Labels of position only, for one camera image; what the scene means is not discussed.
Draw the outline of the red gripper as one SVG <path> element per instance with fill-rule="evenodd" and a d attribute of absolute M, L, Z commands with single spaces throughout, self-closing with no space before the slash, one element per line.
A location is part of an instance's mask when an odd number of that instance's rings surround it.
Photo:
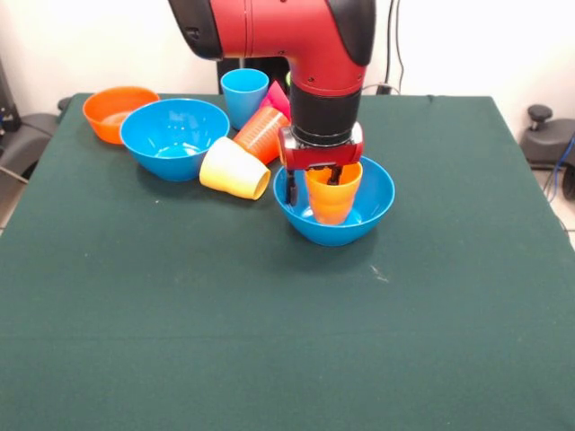
<path fill-rule="evenodd" d="M 363 154 L 364 134 L 361 125 L 356 122 L 351 129 L 350 138 L 340 145 L 309 145 L 296 138 L 292 127 L 279 131 L 279 157 L 286 169 L 286 202 L 290 206 L 297 203 L 297 185 L 294 171 L 329 167 L 327 184 L 339 186 L 343 167 L 357 163 Z"/>

